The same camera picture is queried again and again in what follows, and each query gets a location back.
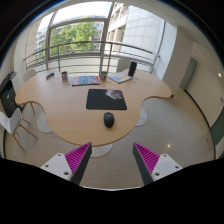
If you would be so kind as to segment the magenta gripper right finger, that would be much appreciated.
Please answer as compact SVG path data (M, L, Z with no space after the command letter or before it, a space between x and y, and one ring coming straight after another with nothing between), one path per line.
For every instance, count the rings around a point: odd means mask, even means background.
M133 144L133 155L145 185L182 169L168 154L157 154L138 143Z

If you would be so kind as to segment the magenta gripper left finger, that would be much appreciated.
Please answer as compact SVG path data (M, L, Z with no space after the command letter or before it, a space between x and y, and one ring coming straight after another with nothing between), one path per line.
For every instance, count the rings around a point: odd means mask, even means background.
M63 154L57 153L41 169L79 185L92 153L92 145L84 144Z

